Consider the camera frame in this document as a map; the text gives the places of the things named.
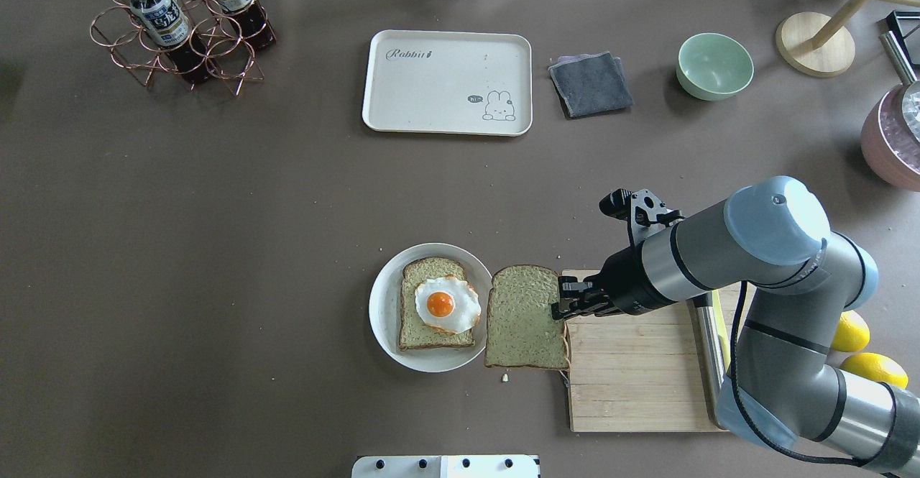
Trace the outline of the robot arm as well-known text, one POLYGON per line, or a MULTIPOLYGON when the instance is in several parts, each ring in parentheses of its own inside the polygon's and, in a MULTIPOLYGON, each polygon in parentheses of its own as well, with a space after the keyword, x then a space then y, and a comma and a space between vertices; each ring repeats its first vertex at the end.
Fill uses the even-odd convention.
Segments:
POLYGON ((842 312, 878 286, 874 259, 831 230, 800 180, 780 175, 685 216, 650 190, 599 203, 630 246, 578 281, 558 279, 555 320, 638 316, 739 282, 753 285, 732 325, 722 425, 792 459, 918 475, 918 398, 826 359, 842 312))

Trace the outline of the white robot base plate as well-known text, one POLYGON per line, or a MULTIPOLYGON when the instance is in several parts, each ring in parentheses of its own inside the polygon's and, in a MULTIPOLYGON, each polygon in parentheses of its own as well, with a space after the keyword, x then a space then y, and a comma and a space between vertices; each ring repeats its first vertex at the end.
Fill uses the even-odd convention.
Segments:
POLYGON ((540 477, 538 456, 527 454, 365 456, 351 477, 540 477))

